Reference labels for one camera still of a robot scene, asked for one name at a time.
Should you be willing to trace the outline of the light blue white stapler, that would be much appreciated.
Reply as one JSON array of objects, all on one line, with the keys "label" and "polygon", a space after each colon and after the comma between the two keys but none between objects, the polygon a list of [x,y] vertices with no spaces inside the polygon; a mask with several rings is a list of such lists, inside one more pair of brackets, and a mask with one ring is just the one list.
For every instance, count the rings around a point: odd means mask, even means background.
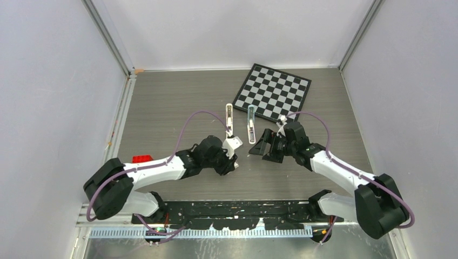
[{"label": "light blue white stapler", "polygon": [[256,143],[254,118],[255,118],[255,106],[249,105],[247,108],[247,133],[248,133],[248,142],[251,145],[254,145]]}]

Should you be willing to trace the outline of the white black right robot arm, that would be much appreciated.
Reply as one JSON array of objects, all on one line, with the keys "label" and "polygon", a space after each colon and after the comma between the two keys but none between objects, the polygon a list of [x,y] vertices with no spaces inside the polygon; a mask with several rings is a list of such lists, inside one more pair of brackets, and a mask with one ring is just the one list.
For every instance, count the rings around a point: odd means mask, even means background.
[{"label": "white black right robot arm", "polygon": [[290,156],[298,165],[325,176],[349,193],[342,196],[325,189],[309,197],[308,214],[314,221],[327,216],[350,220],[371,238],[379,239],[412,220],[391,176],[373,175],[334,157],[325,146],[310,142],[299,122],[281,124],[276,132],[265,129],[249,153],[276,163]]}]

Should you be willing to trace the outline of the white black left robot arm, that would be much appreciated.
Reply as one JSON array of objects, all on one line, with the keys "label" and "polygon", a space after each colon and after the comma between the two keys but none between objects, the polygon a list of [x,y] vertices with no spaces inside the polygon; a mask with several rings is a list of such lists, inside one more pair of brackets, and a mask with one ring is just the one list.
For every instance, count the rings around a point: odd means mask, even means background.
[{"label": "white black left robot arm", "polygon": [[192,148],[160,160],[122,163],[119,158],[112,158],[83,186],[90,201],[86,218],[88,221],[106,220],[118,213],[129,213],[160,223],[166,215],[161,197],[156,192],[142,193],[141,188],[190,178],[208,168],[226,175],[238,167],[235,151],[242,144],[235,136],[221,141],[209,135]]}]

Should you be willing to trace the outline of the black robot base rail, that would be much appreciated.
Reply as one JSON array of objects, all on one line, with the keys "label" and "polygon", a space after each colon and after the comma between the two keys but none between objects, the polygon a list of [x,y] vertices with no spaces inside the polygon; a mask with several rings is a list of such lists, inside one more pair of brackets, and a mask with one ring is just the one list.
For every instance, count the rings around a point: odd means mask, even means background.
[{"label": "black robot base rail", "polygon": [[142,220],[172,230],[253,230],[260,225],[266,230],[299,230],[311,223],[328,226],[334,220],[314,209],[308,200],[165,201]]}]

